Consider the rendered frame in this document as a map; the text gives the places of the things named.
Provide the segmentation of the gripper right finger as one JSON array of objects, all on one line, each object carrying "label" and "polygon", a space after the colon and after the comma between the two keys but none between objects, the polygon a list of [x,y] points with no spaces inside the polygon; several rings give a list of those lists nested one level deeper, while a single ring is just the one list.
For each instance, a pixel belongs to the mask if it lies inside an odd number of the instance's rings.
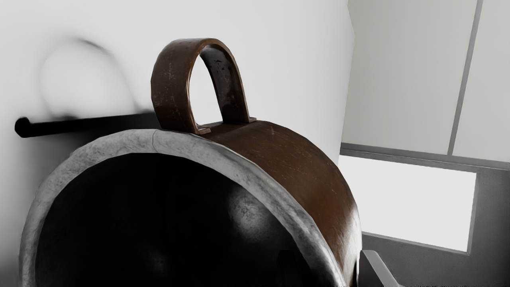
[{"label": "gripper right finger", "polygon": [[403,287],[394,278],[379,254],[362,250],[359,255],[359,287]]}]

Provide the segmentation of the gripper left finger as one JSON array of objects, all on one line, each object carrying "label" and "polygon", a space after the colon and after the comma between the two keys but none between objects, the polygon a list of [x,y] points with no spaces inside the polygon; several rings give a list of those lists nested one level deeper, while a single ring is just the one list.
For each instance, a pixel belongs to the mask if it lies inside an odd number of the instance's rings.
[{"label": "gripper left finger", "polygon": [[280,251],[277,257],[277,267],[279,287],[300,287],[300,276],[293,251]]}]

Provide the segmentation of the brown mug with grey rim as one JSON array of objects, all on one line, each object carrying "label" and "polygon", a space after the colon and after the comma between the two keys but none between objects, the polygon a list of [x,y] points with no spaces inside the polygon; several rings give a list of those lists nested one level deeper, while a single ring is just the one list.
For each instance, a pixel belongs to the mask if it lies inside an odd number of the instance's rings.
[{"label": "brown mug with grey rim", "polygon": [[356,286],[362,231],[337,165],[304,136],[249,115],[218,39],[178,39],[151,76],[159,129],[78,148],[41,184],[19,287]]}]

